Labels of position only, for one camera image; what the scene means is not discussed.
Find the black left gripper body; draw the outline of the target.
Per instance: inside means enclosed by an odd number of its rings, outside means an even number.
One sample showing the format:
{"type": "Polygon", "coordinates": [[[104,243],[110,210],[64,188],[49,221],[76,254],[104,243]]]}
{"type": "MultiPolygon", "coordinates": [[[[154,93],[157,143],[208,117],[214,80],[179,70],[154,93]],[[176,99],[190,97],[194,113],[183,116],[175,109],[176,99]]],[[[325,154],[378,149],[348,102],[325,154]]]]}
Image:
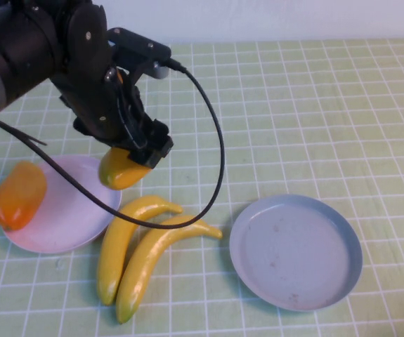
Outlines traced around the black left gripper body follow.
{"type": "Polygon", "coordinates": [[[152,149],[152,121],[124,70],[111,65],[99,77],[87,71],[59,72],[51,81],[75,113],[74,127],[80,133],[110,147],[133,152],[152,149]]]}

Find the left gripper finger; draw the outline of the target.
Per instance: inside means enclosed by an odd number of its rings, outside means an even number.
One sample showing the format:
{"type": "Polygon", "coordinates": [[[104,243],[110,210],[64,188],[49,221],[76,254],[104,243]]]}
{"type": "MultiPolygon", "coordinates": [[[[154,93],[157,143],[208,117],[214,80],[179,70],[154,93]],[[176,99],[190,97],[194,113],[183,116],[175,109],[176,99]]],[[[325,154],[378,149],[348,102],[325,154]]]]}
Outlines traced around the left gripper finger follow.
{"type": "Polygon", "coordinates": [[[153,169],[174,146],[169,128],[159,120],[147,121],[140,127],[139,135],[140,146],[130,151],[129,159],[136,164],[153,169]]]}

